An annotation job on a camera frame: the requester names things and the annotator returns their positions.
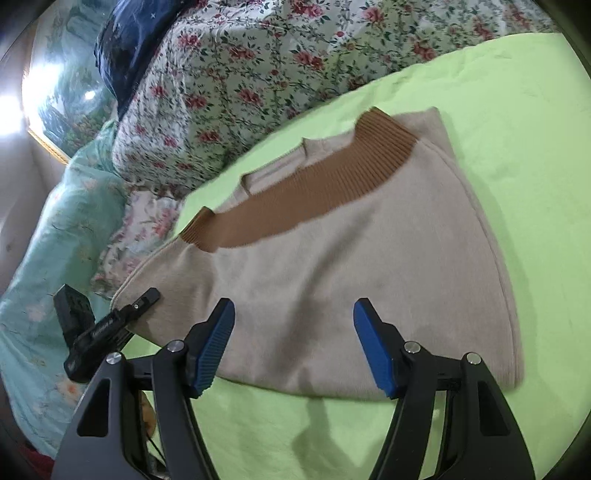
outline sweater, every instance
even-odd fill
[[[522,378],[502,254],[436,109],[391,118],[373,108],[354,131],[304,140],[243,176],[132,273],[113,307],[149,287],[161,300],[131,329],[158,345],[233,300],[217,372],[229,380],[383,398],[353,327],[360,297],[431,353],[475,351],[503,387]]]

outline floral bedspread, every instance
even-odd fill
[[[320,102],[459,48],[555,29],[533,0],[197,0],[139,84],[113,163],[130,181],[194,189]]]

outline lime green sheet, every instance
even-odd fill
[[[591,409],[591,80],[561,35],[488,41],[309,112],[195,191],[177,231],[203,205],[219,205],[242,173],[302,137],[351,128],[374,105],[388,113],[440,109],[457,160],[497,235],[525,352],[525,380],[506,397],[541,478]],[[136,337],[125,353],[155,350]],[[441,400],[422,476],[435,466]],[[391,403],[292,397],[221,379],[194,405],[224,480],[366,479],[393,409]]]

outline blue gripper pad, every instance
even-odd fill
[[[234,304],[228,299],[221,299],[207,322],[205,322],[207,324],[211,322],[212,324],[207,325],[210,333],[197,354],[196,370],[192,384],[197,395],[201,395],[204,390],[212,386],[213,378],[234,328],[235,317]]]
[[[372,312],[366,310],[364,303],[367,299],[359,299],[353,307],[353,325],[357,336],[361,341],[361,347],[369,363],[369,368],[374,376],[374,381],[380,390],[389,398],[397,396],[397,385],[394,378],[394,359],[388,354],[386,347],[378,332],[379,319],[373,308]]]

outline metal screw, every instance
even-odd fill
[[[406,342],[404,344],[404,349],[408,353],[419,353],[421,351],[421,346],[417,342]]]
[[[472,365],[478,365],[480,362],[482,362],[482,358],[480,357],[480,355],[474,352],[470,352],[469,354],[467,354],[466,360],[468,360],[468,363]]]
[[[122,358],[123,358],[123,355],[121,355],[119,352],[113,352],[113,353],[110,353],[109,355],[107,355],[107,363],[109,365],[115,365],[115,364],[118,364],[119,362],[121,362]]]
[[[166,350],[169,352],[180,352],[184,348],[184,342],[182,340],[173,340],[166,346]]]

